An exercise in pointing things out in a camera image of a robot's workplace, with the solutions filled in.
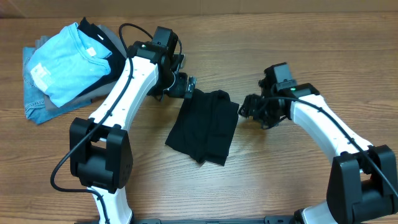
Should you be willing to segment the black polo shirt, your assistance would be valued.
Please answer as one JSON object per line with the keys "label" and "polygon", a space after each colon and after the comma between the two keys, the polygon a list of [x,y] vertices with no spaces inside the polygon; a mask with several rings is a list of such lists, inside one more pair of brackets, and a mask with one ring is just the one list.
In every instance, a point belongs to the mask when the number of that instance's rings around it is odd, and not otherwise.
{"label": "black polo shirt", "polygon": [[229,156],[238,122],[239,105],[223,90],[204,93],[194,90],[185,99],[165,144],[189,155],[197,163],[221,166]]}

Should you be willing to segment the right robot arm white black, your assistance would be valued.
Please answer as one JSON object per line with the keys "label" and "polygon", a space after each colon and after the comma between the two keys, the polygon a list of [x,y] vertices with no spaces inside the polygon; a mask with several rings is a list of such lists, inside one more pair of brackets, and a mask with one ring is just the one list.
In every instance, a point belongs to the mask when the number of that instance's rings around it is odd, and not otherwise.
{"label": "right robot arm white black", "polygon": [[280,89],[262,87],[238,111],[262,128],[289,119],[303,128],[331,163],[326,200],[297,210],[289,223],[364,223],[397,213],[396,156],[387,145],[374,146],[350,129],[306,83]]}

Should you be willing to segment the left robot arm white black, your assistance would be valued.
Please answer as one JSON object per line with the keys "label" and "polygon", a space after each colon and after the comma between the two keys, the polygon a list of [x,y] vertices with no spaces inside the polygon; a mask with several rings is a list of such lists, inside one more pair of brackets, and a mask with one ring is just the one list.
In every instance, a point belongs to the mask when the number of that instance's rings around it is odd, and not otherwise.
{"label": "left robot arm white black", "polygon": [[180,44],[130,46],[110,94],[88,119],[76,118],[70,126],[70,172],[94,197],[99,223],[134,223],[125,188],[133,165],[129,130],[144,98],[192,96],[196,80],[180,72],[185,56],[174,52]]}

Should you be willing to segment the black folded garment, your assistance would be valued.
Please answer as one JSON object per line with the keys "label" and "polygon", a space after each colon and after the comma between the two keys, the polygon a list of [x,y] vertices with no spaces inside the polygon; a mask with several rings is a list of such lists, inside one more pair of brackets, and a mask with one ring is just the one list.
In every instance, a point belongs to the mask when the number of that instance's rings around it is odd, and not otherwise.
{"label": "black folded garment", "polygon": [[105,47],[107,50],[109,50],[109,53],[107,53],[105,56],[101,56],[100,58],[105,59],[108,62],[110,71],[79,94],[82,95],[88,91],[91,91],[92,89],[98,88],[104,83],[113,82],[115,79],[119,79],[125,66],[126,57],[122,55],[122,53],[97,25],[94,23],[90,24],[85,17],[81,20],[78,30],[99,42],[100,47]]}

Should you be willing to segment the grey folded garment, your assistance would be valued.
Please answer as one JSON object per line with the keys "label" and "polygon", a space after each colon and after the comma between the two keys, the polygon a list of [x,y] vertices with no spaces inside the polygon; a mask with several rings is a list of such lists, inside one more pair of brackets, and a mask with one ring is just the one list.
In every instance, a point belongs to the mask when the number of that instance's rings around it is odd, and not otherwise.
{"label": "grey folded garment", "polygon": [[[122,53],[122,55],[124,57],[126,57],[126,51],[125,51],[119,37],[112,30],[110,30],[109,28],[107,28],[104,25],[98,25],[98,27],[105,33],[105,35],[110,39],[110,41]],[[113,89],[117,80],[118,79],[115,79],[115,81],[113,81],[113,82],[104,83],[103,85],[99,86],[98,88],[92,89],[91,91],[87,91],[85,94],[75,97],[74,99],[69,101],[67,104],[63,105],[62,108],[65,108],[66,106],[76,105],[83,101],[91,102],[91,100],[93,98],[107,95]],[[44,106],[47,111],[55,111],[58,109],[58,107],[51,102],[50,98],[47,95],[43,95],[43,97],[44,97]]]}

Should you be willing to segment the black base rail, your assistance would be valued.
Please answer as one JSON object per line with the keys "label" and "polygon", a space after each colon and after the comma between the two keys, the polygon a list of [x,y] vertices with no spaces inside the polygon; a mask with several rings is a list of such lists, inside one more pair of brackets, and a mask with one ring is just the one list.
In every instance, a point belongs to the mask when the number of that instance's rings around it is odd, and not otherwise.
{"label": "black base rail", "polygon": [[134,224],[292,224],[292,215],[268,215],[264,218],[235,218],[235,219],[201,219],[201,220],[160,220],[142,219],[132,221]]}

